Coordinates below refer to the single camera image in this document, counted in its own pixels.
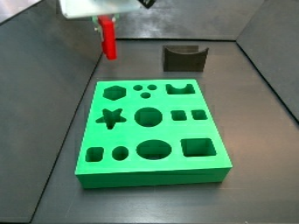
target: red object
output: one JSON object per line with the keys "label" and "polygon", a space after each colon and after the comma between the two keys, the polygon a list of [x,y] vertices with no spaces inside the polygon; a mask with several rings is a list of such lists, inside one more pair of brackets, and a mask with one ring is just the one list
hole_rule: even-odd
{"label": "red object", "polygon": [[102,29],[102,52],[109,60],[114,60],[117,58],[114,23],[108,16],[98,16],[97,23]]}

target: circular hole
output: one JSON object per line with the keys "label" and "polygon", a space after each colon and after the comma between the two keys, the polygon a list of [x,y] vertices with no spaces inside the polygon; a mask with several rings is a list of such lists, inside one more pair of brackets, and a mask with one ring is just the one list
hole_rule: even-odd
{"label": "circular hole", "polygon": [[144,99],[148,99],[148,98],[150,97],[150,94],[149,94],[149,93],[141,93],[141,97],[142,97]]}
{"label": "circular hole", "polygon": [[138,125],[149,128],[162,120],[162,114],[156,108],[140,108],[134,112],[134,121]]}
{"label": "circular hole", "polygon": [[134,85],[133,89],[134,89],[134,91],[140,91],[142,89],[142,86]]}
{"label": "circular hole", "polygon": [[149,85],[146,88],[148,88],[149,90],[156,90],[156,85]]}
{"label": "circular hole", "polygon": [[160,140],[148,140],[136,146],[136,153],[141,158],[157,160],[166,158],[172,152],[170,145]]}
{"label": "circular hole", "polygon": [[113,149],[112,157],[114,160],[121,161],[126,159],[128,156],[128,149],[126,147],[118,146]]}

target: oval hole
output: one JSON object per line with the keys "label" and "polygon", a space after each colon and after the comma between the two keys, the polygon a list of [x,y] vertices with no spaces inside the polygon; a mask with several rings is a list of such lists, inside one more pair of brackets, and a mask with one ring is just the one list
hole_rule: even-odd
{"label": "oval hole", "polygon": [[148,140],[136,146],[137,155],[149,160],[166,158],[170,152],[170,145],[161,140]]}

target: dark gray surface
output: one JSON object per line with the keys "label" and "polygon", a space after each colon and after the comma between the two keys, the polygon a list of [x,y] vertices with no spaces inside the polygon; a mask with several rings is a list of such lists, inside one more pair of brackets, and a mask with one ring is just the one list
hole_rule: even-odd
{"label": "dark gray surface", "polygon": [[98,60],[90,22],[56,1],[0,26],[0,222],[28,222]]}
{"label": "dark gray surface", "polygon": [[297,0],[267,0],[237,43],[299,120],[297,13]]}
{"label": "dark gray surface", "polygon": [[120,15],[120,39],[236,40],[264,0],[157,0]]}
{"label": "dark gray surface", "polygon": [[[204,73],[162,73],[162,45],[209,48]],[[234,43],[121,41],[88,85],[33,223],[299,222],[299,129]],[[196,78],[233,168],[221,184],[82,190],[74,177],[96,81]]]}

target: gray tabletop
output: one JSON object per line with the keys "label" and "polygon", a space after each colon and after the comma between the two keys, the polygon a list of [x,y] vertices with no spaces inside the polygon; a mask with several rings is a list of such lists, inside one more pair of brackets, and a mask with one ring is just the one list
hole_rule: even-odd
{"label": "gray tabletop", "polygon": [[[209,48],[202,73],[164,73],[162,45]],[[33,223],[297,222],[299,129],[232,42],[118,41],[78,107]],[[73,171],[94,84],[194,78],[233,168],[222,183],[82,190]]]}

